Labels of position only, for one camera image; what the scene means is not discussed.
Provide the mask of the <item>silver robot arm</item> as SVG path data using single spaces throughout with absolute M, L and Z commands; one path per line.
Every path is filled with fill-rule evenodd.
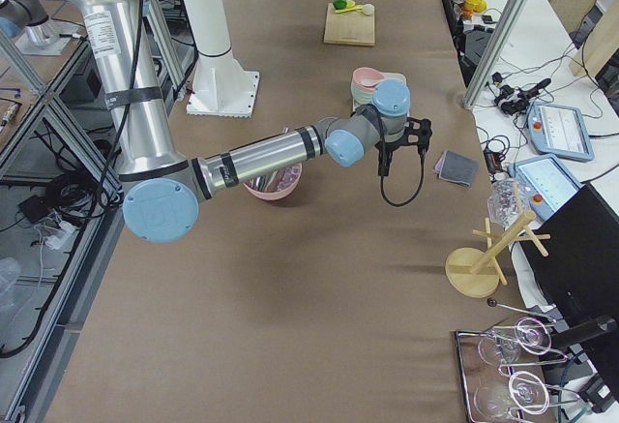
M 139 238 L 165 243 L 194 226 L 199 203 L 254 177 L 328 154 L 352 166 L 371 148 L 399 146 L 409 125 L 411 95 L 387 79 L 371 101 L 347 118 L 271 136 L 207 159 L 175 147 L 162 90 L 142 29 L 144 0 L 69 0 L 80 10 L 123 152 L 119 179 L 126 226 Z M 191 110 L 248 117 L 259 75 L 232 54 L 222 0 L 184 0 L 196 42 Z

